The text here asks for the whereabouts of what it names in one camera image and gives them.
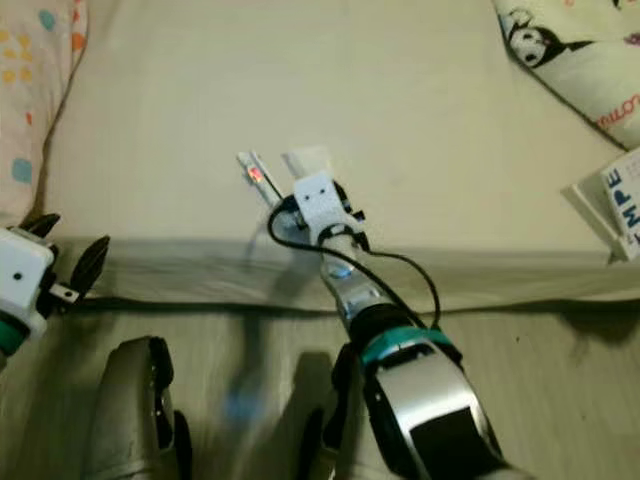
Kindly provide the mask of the clear plastic wrapper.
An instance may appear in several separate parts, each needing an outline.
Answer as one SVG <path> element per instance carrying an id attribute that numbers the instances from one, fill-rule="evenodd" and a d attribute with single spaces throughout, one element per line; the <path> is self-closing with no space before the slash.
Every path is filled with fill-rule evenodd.
<path id="1" fill-rule="evenodd" d="M 244 173 L 244 178 L 251 184 L 253 188 L 259 192 L 259 170 L 265 170 L 273 179 L 276 188 L 280 189 L 280 182 L 275 182 L 273 174 L 269 172 L 268 163 L 262 160 L 262 157 L 255 151 L 241 151 L 237 152 L 236 160 Z M 325 170 L 329 172 L 332 169 L 332 154 L 330 154 L 329 148 L 325 146 L 307 146 L 292 148 L 283 152 L 282 160 L 285 166 L 287 166 L 289 172 L 293 175 L 293 178 L 300 179 L 307 177 L 307 175 Z"/>

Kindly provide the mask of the beige sheeted mattress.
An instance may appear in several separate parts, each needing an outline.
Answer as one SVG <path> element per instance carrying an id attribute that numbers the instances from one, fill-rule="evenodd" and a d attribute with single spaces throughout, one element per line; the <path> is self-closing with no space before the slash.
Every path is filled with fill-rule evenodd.
<path id="1" fill-rule="evenodd" d="M 489 0 L 87 0 L 37 211 L 111 244 L 93 294 L 329 308 L 236 154 L 325 146 L 376 250 L 447 308 L 640 300 L 567 188 L 626 154 L 508 54 Z"/>

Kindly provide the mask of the grey robot left leg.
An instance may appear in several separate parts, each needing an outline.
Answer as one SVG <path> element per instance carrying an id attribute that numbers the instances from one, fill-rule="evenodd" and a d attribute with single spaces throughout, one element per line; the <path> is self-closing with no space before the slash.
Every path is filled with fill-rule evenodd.
<path id="1" fill-rule="evenodd" d="M 102 372 L 84 448 L 82 480 L 192 480 L 187 417 L 173 406 L 168 343 L 125 340 Z"/>

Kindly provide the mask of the grey robot leg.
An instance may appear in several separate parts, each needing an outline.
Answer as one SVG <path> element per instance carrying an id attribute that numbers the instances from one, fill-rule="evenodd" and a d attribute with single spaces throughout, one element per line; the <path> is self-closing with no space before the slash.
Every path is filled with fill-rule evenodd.
<path id="1" fill-rule="evenodd" d="M 173 406 L 168 343 L 125 340 L 102 372 L 84 448 L 82 480 L 192 480 L 187 417 Z"/>
<path id="2" fill-rule="evenodd" d="M 294 480 L 397 480 L 372 444 L 352 344 L 340 347 L 330 385 L 332 398 L 307 416 Z"/>

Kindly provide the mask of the pink dotted pillow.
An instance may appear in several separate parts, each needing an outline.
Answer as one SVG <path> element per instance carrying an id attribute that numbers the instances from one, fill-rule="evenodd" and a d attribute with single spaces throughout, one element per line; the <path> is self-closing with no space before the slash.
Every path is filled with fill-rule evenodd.
<path id="1" fill-rule="evenodd" d="M 45 148 L 86 49 L 87 0 L 0 1 L 0 224 L 36 204 Z"/>

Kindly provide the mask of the grey robot right leg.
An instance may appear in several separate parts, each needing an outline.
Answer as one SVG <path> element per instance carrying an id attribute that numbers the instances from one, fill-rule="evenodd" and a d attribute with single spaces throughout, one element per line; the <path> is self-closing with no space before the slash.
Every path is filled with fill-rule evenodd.
<path id="1" fill-rule="evenodd" d="M 307 416 L 294 480 L 397 480 L 372 444 L 352 344 L 340 347 L 330 385 L 332 398 Z"/>

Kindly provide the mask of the white panda print pillow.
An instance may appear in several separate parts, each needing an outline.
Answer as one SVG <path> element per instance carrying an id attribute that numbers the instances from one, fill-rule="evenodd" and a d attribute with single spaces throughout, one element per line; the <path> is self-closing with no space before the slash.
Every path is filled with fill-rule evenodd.
<path id="1" fill-rule="evenodd" d="M 489 0 L 508 54 L 625 150 L 640 148 L 640 0 Z"/>

